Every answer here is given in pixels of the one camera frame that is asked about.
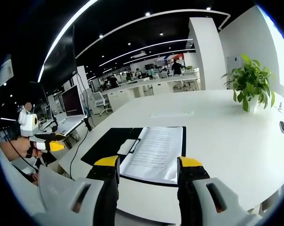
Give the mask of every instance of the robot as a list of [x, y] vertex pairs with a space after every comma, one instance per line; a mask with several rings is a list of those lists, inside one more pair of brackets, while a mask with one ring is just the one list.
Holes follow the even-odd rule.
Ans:
[[32, 154], [32, 149], [35, 148], [33, 143], [36, 142], [37, 149], [44, 153], [48, 151], [60, 151], [64, 149], [64, 145], [59, 143], [66, 137], [58, 133], [42, 133], [39, 132], [38, 117], [36, 114], [31, 114], [23, 106], [19, 113], [19, 124], [21, 136], [28, 137], [30, 140], [31, 148], [28, 154]]
[[[248, 225], [260, 221], [239, 206], [238, 196], [200, 162], [178, 158], [181, 226]], [[34, 219], [47, 226], [113, 226], [118, 201], [119, 157], [98, 160], [86, 178], [76, 181], [41, 166], [39, 190], [46, 211]]]

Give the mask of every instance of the white paper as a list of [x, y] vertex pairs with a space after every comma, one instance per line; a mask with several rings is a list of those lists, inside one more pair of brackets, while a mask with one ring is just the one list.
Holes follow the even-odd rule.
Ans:
[[182, 149], [182, 127], [149, 128], [133, 154], [121, 163], [125, 176], [162, 183], [177, 183], [177, 157]]
[[123, 145], [121, 145], [119, 151], [117, 154], [123, 154], [127, 155], [128, 152], [130, 151], [131, 147], [135, 144], [136, 140], [133, 139], [127, 139]]

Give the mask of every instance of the led strip light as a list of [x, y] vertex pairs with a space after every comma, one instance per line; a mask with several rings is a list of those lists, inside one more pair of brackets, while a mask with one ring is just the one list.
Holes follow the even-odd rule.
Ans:
[[93, 76], [92, 78], [90, 78], [90, 79], [88, 79], [87, 81], [90, 81], [90, 80], [92, 80], [93, 78], [95, 78], [96, 76]]
[[158, 46], [158, 45], [163, 45], [163, 44], [168, 44], [168, 43], [173, 43], [173, 42], [178, 42], [178, 41], [191, 41], [191, 40], [193, 40], [193, 39], [181, 39], [181, 40], [165, 41], [165, 42], [162, 42], [162, 43], [158, 43], [158, 44], [146, 46], [146, 47], [139, 48], [139, 49], [130, 51], [130, 52], [128, 52], [128, 53], [122, 54], [122, 55], [120, 55], [120, 56], [118, 56], [118, 57], [115, 57], [114, 59], [109, 60], [109, 61], [107, 61], [107, 62], [105, 62], [105, 63], [103, 63], [102, 65], [99, 65], [99, 66], [101, 67], [101, 66], [103, 66], [103, 65], [105, 65], [105, 64], [107, 64], [107, 63], [109, 63], [109, 62], [111, 62], [111, 61], [113, 61], [113, 60], [116, 60], [116, 59], [118, 59], [118, 58], [120, 58], [120, 57], [124, 57], [124, 56], [127, 55], [127, 54], [131, 54], [131, 53], [134, 53], [134, 52], [136, 52], [136, 51], [139, 51], [139, 50], [142, 50], [142, 49], [145, 49], [145, 48], [150, 48], [150, 47], [153, 47], [153, 46]]
[[145, 56], [145, 57], [141, 57], [141, 58], [139, 58], [139, 59], [135, 59], [135, 60], [132, 60], [132, 61], [128, 61], [128, 62], [124, 63], [124, 65], [126, 65], [126, 64], [128, 64], [128, 63], [131, 63], [131, 62], [134, 62], [134, 61], [137, 61], [137, 60], [141, 60], [141, 59], [147, 58], [147, 57], [158, 56], [158, 55], [166, 54], [166, 53], [174, 53], [174, 52], [181, 52], [181, 51], [190, 51], [190, 50], [195, 50], [195, 48], [174, 50], [174, 51], [169, 51], [169, 52], [165, 52], [165, 53], [157, 53], [157, 54], [154, 54], [154, 55]]
[[62, 38], [63, 34], [65, 34], [65, 32], [68, 30], [69, 27], [71, 27], [71, 25], [75, 22], [75, 20], [81, 15], [83, 14], [90, 6], [92, 6], [95, 2], [97, 2], [98, 0], [90, 0], [88, 1], [83, 7], [81, 7], [72, 17], [71, 19], [66, 23], [66, 25], [62, 28], [62, 30], [59, 32], [59, 34], [57, 35], [56, 39], [54, 40], [54, 42], [52, 43], [47, 56], [44, 60], [42, 69], [39, 73], [39, 79], [38, 82], [40, 82], [40, 79], [42, 78], [42, 74], [44, 72], [45, 69], [45, 62], [48, 59], [49, 55], [52, 53], [52, 51], [54, 50], [55, 46], [58, 44], [59, 40]]
[[106, 73], [106, 72], [108, 72], [108, 71], [110, 71], [110, 70], [112, 70], [112, 68], [110, 68], [109, 70], [104, 71], [103, 73]]
[[88, 45], [83, 51], [81, 51], [75, 58], [77, 59], [80, 55], [82, 55], [85, 51], [87, 51], [91, 46], [93, 46], [94, 44], [96, 44], [97, 42], [99, 42], [101, 39], [105, 38], [106, 36], [120, 30], [121, 28], [124, 28], [126, 26], [129, 26], [131, 24], [134, 24], [138, 21], [141, 20], [145, 20], [145, 19], [149, 19], [152, 18], [154, 16], [160, 16], [160, 15], [165, 15], [165, 14], [170, 14], [170, 13], [182, 13], [182, 12], [204, 12], [204, 13], [212, 13], [212, 14], [220, 14], [220, 15], [225, 15], [226, 18], [223, 20], [223, 22], [221, 23], [221, 25], [219, 25], [218, 30], [221, 31], [222, 26], [227, 22], [227, 20], [231, 17], [231, 15], [229, 13], [223, 13], [223, 12], [219, 12], [219, 11], [215, 11], [215, 10], [206, 10], [206, 9], [193, 9], [193, 8], [187, 8], [187, 9], [176, 9], [176, 10], [170, 10], [170, 11], [165, 11], [165, 12], [160, 12], [160, 13], [155, 13], [155, 14], [151, 14], [150, 16], [144, 16], [141, 18], [138, 18], [136, 20], [130, 21], [124, 25], [121, 25], [120, 27], [115, 28], [114, 30], [104, 34], [101, 38], [95, 40], [94, 42], [92, 42], [90, 45]]

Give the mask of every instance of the black clipboard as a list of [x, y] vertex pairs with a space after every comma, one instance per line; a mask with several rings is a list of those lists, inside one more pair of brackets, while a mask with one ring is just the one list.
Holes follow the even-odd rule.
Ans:
[[[181, 155], [186, 156], [186, 127], [183, 126], [183, 138]], [[109, 129], [81, 158], [81, 160], [91, 166], [98, 160], [118, 154], [120, 147], [127, 139], [138, 139], [143, 128], [111, 128]], [[120, 163], [125, 159], [126, 155], [118, 154]], [[139, 180], [120, 175], [123, 178], [143, 182], [147, 184], [154, 184], [159, 186], [177, 186], [172, 184], [155, 183], [150, 181]]]

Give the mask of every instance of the computer monitor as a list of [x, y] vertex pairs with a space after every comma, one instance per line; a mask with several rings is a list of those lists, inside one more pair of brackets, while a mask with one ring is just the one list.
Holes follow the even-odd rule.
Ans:
[[52, 113], [51, 113], [51, 107], [50, 105], [47, 105], [45, 107], [46, 110], [46, 116], [47, 116], [47, 120], [52, 120]]
[[84, 114], [77, 85], [62, 93], [67, 116]]
[[41, 83], [45, 89], [56, 89], [77, 72], [73, 26], [64, 33], [45, 61]]
[[155, 69], [155, 64], [145, 65], [146, 70]]

